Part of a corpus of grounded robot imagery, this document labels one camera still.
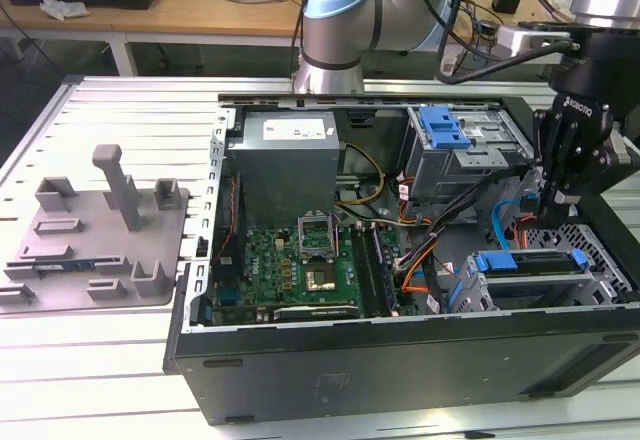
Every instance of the blue plastic latch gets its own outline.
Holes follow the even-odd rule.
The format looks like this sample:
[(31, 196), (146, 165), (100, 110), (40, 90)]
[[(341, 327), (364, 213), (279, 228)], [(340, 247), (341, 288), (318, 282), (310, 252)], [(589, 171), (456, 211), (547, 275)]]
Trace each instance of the blue plastic latch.
[(478, 254), (475, 260), (478, 270), (481, 272), (518, 270), (518, 264), (509, 252), (484, 252)]
[(578, 265), (580, 270), (586, 272), (589, 269), (589, 259), (582, 250), (574, 248), (571, 250), (571, 257), (575, 260), (576, 265)]
[(420, 107), (420, 121), (431, 135), (433, 148), (465, 149), (471, 140), (460, 131), (460, 123), (446, 107)]
[(476, 261), (476, 266), (478, 267), (478, 271), (479, 272), (488, 272), (489, 271), (489, 264), (487, 263), (487, 261), (484, 259), (484, 257), (482, 255), (478, 255), (475, 258)]

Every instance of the white paper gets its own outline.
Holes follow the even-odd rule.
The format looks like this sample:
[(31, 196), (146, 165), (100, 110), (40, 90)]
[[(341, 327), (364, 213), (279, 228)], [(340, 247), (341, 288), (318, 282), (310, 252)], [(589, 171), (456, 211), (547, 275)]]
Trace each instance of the white paper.
[(65, 18), (86, 17), (89, 15), (86, 5), (82, 2), (66, 3), (58, 0), (42, 0), (40, 10), (61, 22), (64, 22)]
[(321, 118), (278, 119), (264, 122), (265, 140), (325, 140), (324, 121)]

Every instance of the yellow wire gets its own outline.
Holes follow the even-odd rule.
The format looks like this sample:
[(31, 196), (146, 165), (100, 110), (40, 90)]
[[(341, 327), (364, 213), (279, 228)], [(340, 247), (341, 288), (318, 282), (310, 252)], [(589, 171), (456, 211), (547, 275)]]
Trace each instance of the yellow wire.
[(358, 151), (364, 158), (369, 160), (374, 167), (376, 167), (376, 170), (378, 171), (378, 177), (380, 177), (380, 181), (378, 182), (378, 188), (376, 189), (376, 191), (368, 197), (358, 198), (356, 200), (348, 200), (346, 202), (336, 202), (336, 205), (362, 205), (364, 203), (375, 200), (382, 193), (382, 189), (384, 188), (384, 172), (380, 168), (380, 165), (378, 165), (378, 163), (371, 157), (371, 155), (369, 155), (359, 146), (353, 143), (347, 143), (346, 145), (347, 147), (351, 147), (354, 150)]

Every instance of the wire bundle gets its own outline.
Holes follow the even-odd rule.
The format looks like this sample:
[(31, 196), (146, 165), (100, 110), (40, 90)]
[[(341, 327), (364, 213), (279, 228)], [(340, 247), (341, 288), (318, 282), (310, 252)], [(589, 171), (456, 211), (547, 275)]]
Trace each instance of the wire bundle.
[[(566, 53), (571, 51), (574, 48), (574, 44), (572, 41), (570, 40), (559, 40), (551, 45), (547, 45), (545, 47), (541, 47), (538, 48), (536, 50), (531, 50), (529, 52), (525, 52), (522, 53), (520, 55), (516, 55), (514, 57), (511, 58), (507, 58), (505, 60), (500, 60), (492, 55), (489, 55), (485, 52), (480, 51), (477, 48), (472, 47), (471, 45), (469, 45), (467, 42), (465, 42), (464, 40), (462, 40), (458, 35), (456, 35), (453, 32), (453, 27), (456, 23), (456, 20), (458, 18), (458, 10), (460, 8), (460, 4), (462, 2), (462, 0), (454, 0), (453, 5), (452, 5), (452, 9), (451, 9), (451, 16), (449, 17), (449, 20), (447, 22), (445, 22), (442, 17), (440, 17), (440, 15), (438, 14), (438, 12), (436, 11), (436, 9), (433, 7), (433, 5), (431, 4), (431, 0), (423, 0), (425, 5), (427, 6), (429, 12), (431, 13), (431, 15), (433, 15), (433, 17), (436, 19), (436, 21), (442, 26), (442, 28), (444, 29), (444, 33), (442, 35), (442, 38), (440, 39), (440, 45), (438, 47), (438, 67), (436, 70), (436, 78), (438, 80), (440, 80), (442, 83), (445, 83), (447, 85), (458, 85), (460, 83), (464, 83), (464, 82), (468, 82), (471, 80), (477, 80), (478, 78), (482, 78), (484, 76), (490, 75), (492, 73), (496, 73), (499, 72), (501, 70), (510, 68), (510, 67), (514, 67), (516, 65), (521, 65), (523, 63), (529, 62), (531, 60), (535, 60), (536, 58), (540, 58), (540, 57), (544, 57), (546, 55), (550, 55), (552, 53)], [(561, 18), (561, 15), (559, 14), (559, 12), (557, 12), (546, 0), (539, 0), (543, 6), (545, 7), (545, 9), (547, 9), (554, 18)], [(448, 76), (445, 75), (442, 70), (441, 70), (441, 63), (442, 63), (442, 58), (444, 56), (444, 50), (445, 47), (447, 45), (447, 39), (451, 37), (453, 38), (458, 44), (460, 44), (463, 48), (465, 48), (467, 51), (472, 52), (473, 54), (481, 57), (481, 58), (485, 58), (487, 60), (492, 60), (496, 63), (493, 63), (491, 65), (487, 65), (483, 68), (480, 68), (478, 70), (474, 70), (472, 72), (469, 72), (467, 74), (458, 76), (458, 77), (454, 77), (454, 76)]]
[(431, 221), (429, 228), (427, 229), (428, 238), (424, 244), (422, 244), (419, 248), (403, 257), (400, 262), (398, 262), (399, 270), (404, 270), (408, 265), (411, 265), (407, 275), (405, 276), (404, 283), (402, 285), (403, 292), (412, 292), (418, 290), (412, 290), (414, 288), (426, 288), (426, 287), (411, 287), (411, 277), (413, 273), (416, 271), (418, 266), (424, 262), (429, 254), (433, 252), (435, 247), (438, 244), (438, 238), (446, 228), (446, 226), (456, 219), (456, 217), (466, 210), (467, 208), (474, 205), (478, 199), (489, 189), (489, 187), (499, 180), (503, 180), (509, 177), (515, 176), (523, 176), (529, 170), (528, 165), (518, 165), (512, 168), (508, 168), (505, 170), (499, 170), (490, 175), (487, 175), (478, 183), (470, 186), (465, 191), (457, 195), (453, 198), (440, 212), (440, 214)]

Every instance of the motherboard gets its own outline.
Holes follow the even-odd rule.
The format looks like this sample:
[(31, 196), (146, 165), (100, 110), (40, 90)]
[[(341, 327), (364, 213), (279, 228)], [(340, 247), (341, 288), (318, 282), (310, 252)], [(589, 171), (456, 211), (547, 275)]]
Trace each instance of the motherboard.
[(391, 267), (401, 251), (392, 227), (334, 227), (326, 216), (250, 229), (244, 276), (238, 288), (217, 287), (216, 311), (223, 323), (231, 315), (242, 324), (390, 316), (397, 306)]

